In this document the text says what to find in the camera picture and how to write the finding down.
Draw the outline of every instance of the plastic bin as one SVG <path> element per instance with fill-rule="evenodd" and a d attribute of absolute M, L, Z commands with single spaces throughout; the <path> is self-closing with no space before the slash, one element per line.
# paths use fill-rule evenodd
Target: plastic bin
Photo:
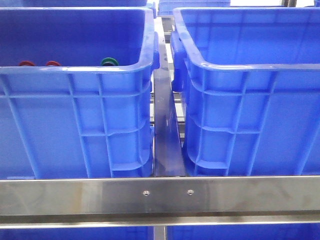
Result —
<path fill-rule="evenodd" d="M 149 9 L 0 8 L 0 179 L 150 176 L 157 49 Z"/>
<path fill-rule="evenodd" d="M 169 226 L 168 240 L 317 240 L 319 224 Z"/>
<path fill-rule="evenodd" d="M 147 7 L 157 16 L 152 0 L 0 0 L 0 7 Z"/>
<path fill-rule="evenodd" d="M 153 240 L 153 227 L 1 229 L 0 240 Z"/>
<path fill-rule="evenodd" d="M 320 8 L 180 8 L 174 17 L 188 173 L 320 174 Z"/>
<path fill-rule="evenodd" d="M 158 16 L 172 16 L 175 8 L 229 7 L 231 0 L 159 0 Z"/>

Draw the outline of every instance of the metal rack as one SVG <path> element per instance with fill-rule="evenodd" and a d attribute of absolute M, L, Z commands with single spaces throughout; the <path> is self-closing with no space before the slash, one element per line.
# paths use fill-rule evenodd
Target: metal rack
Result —
<path fill-rule="evenodd" d="M 186 177 L 162 19 L 154 177 L 1 180 L 0 229 L 320 223 L 320 176 Z"/>

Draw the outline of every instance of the screw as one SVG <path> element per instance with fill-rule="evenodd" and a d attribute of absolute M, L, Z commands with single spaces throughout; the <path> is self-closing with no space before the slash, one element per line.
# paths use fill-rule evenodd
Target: screw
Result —
<path fill-rule="evenodd" d="M 194 193 L 195 193 L 195 191 L 193 191 L 192 189 L 189 189 L 188 192 L 187 192 L 187 194 L 188 194 L 189 196 L 193 195 Z"/>
<path fill-rule="evenodd" d="M 143 194 L 145 197 L 148 197 L 148 196 L 150 195 L 150 191 L 145 190 L 145 191 L 143 191 L 142 194 Z"/>

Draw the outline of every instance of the blue crate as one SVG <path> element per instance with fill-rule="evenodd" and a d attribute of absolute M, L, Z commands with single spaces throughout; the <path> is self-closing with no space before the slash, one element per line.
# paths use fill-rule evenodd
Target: blue crate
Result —
<path fill-rule="evenodd" d="M 97 227 L 1 229 L 0 240 L 153 240 L 153 228 Z"/>
<path fill-rule="evenodd" d="M 192 176 L 320 174 L 320 8 L 179 8 Z"/>
<path fill-rule="evenodd" d="M 318 240 L 319 224 L 169 226 L 168 240 Z"/>
<path fill-rule="evenodd" d="M 158 16 L 171 16 L 175 8 L 229 7 L 231 0 L 159 0 Z"/>
<path fill-rule="evenodd" d="M 157 15 L 152 0 L 0 0 L 0 7 L 146 7 Z"/>
<path fill-rule="evenodd" d="M 150 176 L 157 47 L 145 8 L 0 8 L 0 179 Z"/>

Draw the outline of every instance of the crate rim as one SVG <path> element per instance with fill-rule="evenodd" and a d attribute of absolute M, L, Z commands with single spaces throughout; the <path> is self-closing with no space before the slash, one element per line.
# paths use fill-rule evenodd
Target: crate rim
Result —
<path fill-rule="evenodd" d="M 111 73 L 139 72 L 151 67 L 154 62 L 155 26 L 151 9 L 145 7 L 0 7 L 1 11 L 141 11 L 144 12 L 144 29 L 138 62 L 126 66 L 0 66 L 0 74 L 66 74 L 66 73 Z"/>
<path fill-rule="evenodd" d="M 192 10 L 192 11 L 240 11 L 240 10 L 255 10 L 255 11 L 301 11 L 301 12 L 311 12 L 311 11 L 319 11 L 317 14 L 320 14 L 320 8 L 312 7 L 312 8 L 293 8 L 293 7 L 177 7 L 173 9 L 173 16 L 175 21 L 175 28 L 178 32 L 179 38 L 183 43 L 183 47 L 188 56 L 190 57 L 190 61 L 205 70 L 208 71 L 221 71 L 221 72 L 229 72 L 229 71 L 256 71 L 256 70 L 264 70 L 264 71 L 279 71 L 279 70 L 288 70 L 288 71 L 296 71 L 296 70 L 304 70 L 304 71 L 320 71 L 320 63 L 295 63 L 295 64 L 215 64 L 209 61 L 206 61 L 199 49 L 196 47 L 196 44 L 191 37 L 187 27 L 185 25 L 182 11 Z"/>

